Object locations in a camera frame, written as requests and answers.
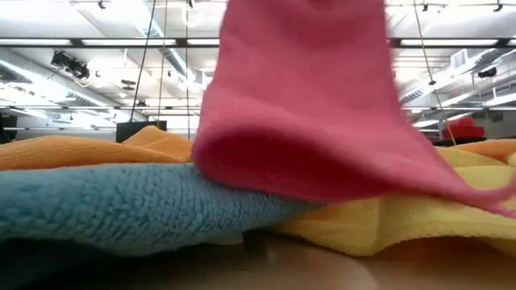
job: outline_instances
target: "pile of towels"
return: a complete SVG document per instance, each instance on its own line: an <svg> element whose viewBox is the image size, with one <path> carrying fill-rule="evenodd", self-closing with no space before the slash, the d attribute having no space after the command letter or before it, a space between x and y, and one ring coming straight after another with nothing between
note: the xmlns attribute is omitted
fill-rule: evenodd
<svg viewBox="0 0 516 290"><path fill-rule="evenodd" d="M433 148L385 38L381 0L231 0L193 144L150 126L0 146L0 288L265 226L350 255L445 235L516 252L516 142Z"/></svg>

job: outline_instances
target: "black speaker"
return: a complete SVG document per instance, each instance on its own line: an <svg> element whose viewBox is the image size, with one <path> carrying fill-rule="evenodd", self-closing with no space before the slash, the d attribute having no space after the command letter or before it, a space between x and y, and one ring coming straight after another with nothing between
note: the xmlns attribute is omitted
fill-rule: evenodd
<svg viewBox="0 0 516 290"><path fill-rule="evenodd" d="M158 122L121 122L116 124L116 142L122 143L146 126L156 126L163 131L167 130L167 121Z"/></svg>

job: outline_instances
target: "red object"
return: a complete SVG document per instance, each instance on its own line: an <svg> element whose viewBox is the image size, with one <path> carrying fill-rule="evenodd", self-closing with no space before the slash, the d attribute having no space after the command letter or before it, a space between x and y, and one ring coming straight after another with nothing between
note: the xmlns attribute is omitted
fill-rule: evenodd
<svg viewBox="0 0 516 290"><path fill-rule="evenodd" d="M443 137L445 139L451 138L450 131L454 138L484 137L484 128L475 126L475 121L470 117L450 121L448 126L450 130L447 128L443 129Z"/></svg>
<svg viewBox="0 0 516 290"><path fill-rule="evenodd" d="M400 110L382 0L230 0L193 161L312 201L428 193L516 217L464 183Z"/></svg>

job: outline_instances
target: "table surface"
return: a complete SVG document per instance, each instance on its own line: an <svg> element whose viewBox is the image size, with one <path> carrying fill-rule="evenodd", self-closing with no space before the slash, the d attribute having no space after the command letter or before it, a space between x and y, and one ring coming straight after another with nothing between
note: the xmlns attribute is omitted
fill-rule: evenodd
<svg viewBox="0 0 516 290"><path fill-rule="evenodd" d="M516 289L516 259L475 239L403 242L352 258L297 239L246 235L237 246L194 246L52 276L45 289Z"/></svg>

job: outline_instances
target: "blue microfiber towel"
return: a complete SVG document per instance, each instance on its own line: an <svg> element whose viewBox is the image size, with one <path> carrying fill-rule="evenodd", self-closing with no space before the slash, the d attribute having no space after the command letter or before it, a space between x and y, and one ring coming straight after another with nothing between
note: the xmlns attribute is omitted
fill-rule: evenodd
<svg viewBox="0 0 516 290"><path fill-rule="evenodd" d="M192 164L4 171L0 189L0 241L75 242L122 256L199 244L317 207L215 184Z"/></svg>

